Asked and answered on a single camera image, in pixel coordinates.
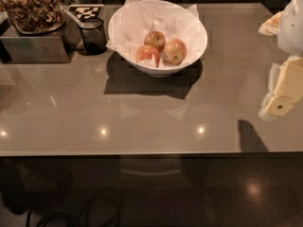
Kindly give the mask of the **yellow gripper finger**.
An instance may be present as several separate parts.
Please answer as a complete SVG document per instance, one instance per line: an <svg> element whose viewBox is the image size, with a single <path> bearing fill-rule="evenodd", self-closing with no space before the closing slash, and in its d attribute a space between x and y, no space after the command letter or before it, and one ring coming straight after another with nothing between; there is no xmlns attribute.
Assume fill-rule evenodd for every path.
<svg viewBox="0 0 303 227"><path fill-rule="evenodd" d="M276 36L280 25L283 12L280 11L264 22L258 29L258 32L265 36Z"/></svg>
<svg viewBox="0 0 303 227"><path fill-rule="evenodd" d="M268 93L258 116L274 121L286 115L303 97L303 58L290 56L282 64L274 63L269 75Z"/></svg>

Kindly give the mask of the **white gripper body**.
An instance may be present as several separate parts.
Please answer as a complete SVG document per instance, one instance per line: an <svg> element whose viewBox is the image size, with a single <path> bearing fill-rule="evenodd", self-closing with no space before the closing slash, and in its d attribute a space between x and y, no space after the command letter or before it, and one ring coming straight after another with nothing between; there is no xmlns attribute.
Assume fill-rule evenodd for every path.
<svg viewBox="0 0 303 227"><path fill-rule="evenodd" d="M303 56L303 0L292 0L283 10L277 45L289 55Z"/></svg>

